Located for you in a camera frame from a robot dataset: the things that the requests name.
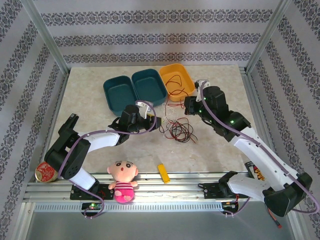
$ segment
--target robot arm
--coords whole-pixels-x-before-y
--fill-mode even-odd
[[[200,86],[204,84],[203,99],[212,113],[228,128],[238,131],[237,134],[217,122],[206,110],[200,97]],[[292,210],[306,193],[293,181],[293,176],[307,190],[310,189],[312,178],[305,172],[298,174],[296,170],[285,164],[272,150],[260,139],[256,131],[251,128],[248,120],[239,112],[229,110],[225,94],[217,86],[210,86],[208,82],[195,83],[198,96],[185,98],[185,114],[199,115],[204,123],[211,126],[214,131],[224,137],[231,145],[242,151],[263,173],[266,181],[243,177],[236,172],[228,172],[219,180],[219,188],[229,197],[233,194],[243,194],[262,202],[276,215],[283,217]],[[287,173],[277,165],[263,149],[267,150],[276,161],[284,167]]]
[[[61,176],[91,193],[96,193],[99,187],[98,180],[82,168],[86,155],[100,148],[124,143],[129,138],[129,134],[125,133],[139,132],[142,129],[149,130],[154,125],[150,130],[153,131],[161,125],[161,118],[147,115],[148,107],[146,104],[139,102],[139,105],[141,108],[136,105],[127,105],[121,117],[117,117],[105,131],[88,134],[87,137],[78,141],[63,167]],[[81,136],[86,134],[85,132],[76,132],[73,129],[78,119],[76,114],[71,114],[59,129],[59,138],[45,154],[44,160],[57,172],[68,154],[66,148],[70,149]]]

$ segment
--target red can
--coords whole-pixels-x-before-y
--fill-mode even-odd
[[[40,163],[35,170],[35,178],[41,183],[53,182],[57,177],[58,172],[45,161]]]

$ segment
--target doll face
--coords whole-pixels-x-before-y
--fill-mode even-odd
[[[116,161],[107,168],[108,174],[119,182],[129,183],[138,175],[137,166],[130,161]]]

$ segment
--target yellow lighter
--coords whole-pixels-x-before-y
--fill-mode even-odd
[[[160,172],[160,175],[161,175],[163,182],[165,184],[169,183],[170,178],[169,178],[168,173],[166,171],[165,165],[163,163],[159,164],[158,169],[159,169],[159,172]]]

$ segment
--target yellow object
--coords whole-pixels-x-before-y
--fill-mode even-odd
[[[163,66],[159,74],[171,101],[179,102],[183,101],[186,96],[192,96],[195,84],[182,64],[174,63]]]
[[[159,169],[159,172],[160,172],[160,175],[161,175],[163,182],[165,184],[169,183],[170,178],[169,178],[168,173],[166,171],[165,165],[163,163],[159,164],[158,169]]]

